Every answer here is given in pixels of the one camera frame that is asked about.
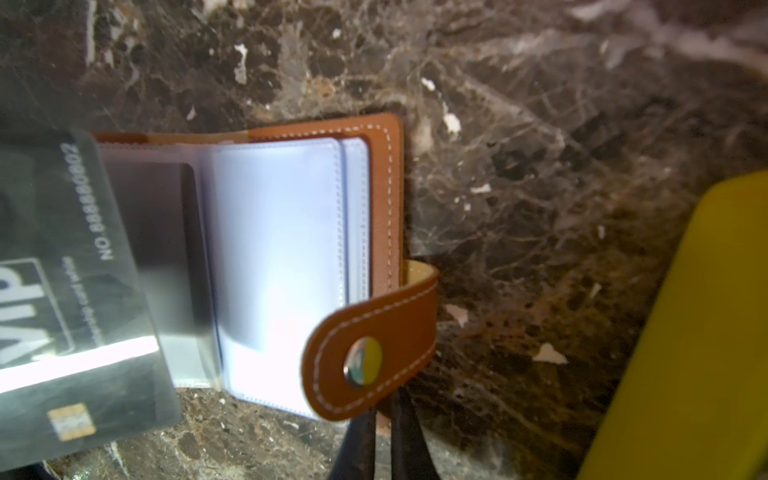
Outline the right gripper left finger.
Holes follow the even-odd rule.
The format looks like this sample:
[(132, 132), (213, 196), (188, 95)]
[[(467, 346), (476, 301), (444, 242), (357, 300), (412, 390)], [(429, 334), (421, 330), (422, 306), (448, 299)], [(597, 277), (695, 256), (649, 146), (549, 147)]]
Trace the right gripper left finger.
[(369, 409), (348, 426), (328, 480), (373, 480), (375, 476), (376, 410)]

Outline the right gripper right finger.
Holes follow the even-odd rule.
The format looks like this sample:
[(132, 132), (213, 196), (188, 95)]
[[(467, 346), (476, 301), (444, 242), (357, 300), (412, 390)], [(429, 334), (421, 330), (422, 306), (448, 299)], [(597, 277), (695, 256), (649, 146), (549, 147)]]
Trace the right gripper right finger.
[(440, 480), (404, 387), (391, 396), (391, 473), (393, 480)]

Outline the brown leather card holder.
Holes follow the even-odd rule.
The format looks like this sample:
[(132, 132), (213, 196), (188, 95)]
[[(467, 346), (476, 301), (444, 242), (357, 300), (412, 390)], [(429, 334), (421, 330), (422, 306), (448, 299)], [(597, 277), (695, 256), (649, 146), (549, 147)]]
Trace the brown leather card holder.
[(430, 361), (396, 115), (96, 140), (176, 388), (342, 421)]

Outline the yellow plastic card tray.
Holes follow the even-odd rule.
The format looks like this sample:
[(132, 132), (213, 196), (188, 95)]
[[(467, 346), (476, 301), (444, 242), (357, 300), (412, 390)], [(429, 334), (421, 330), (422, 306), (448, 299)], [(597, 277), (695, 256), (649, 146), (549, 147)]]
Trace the yellow plastic card tray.
[(583, 479), (753, 479), (767, 458), (767, 175), (691, 217)]

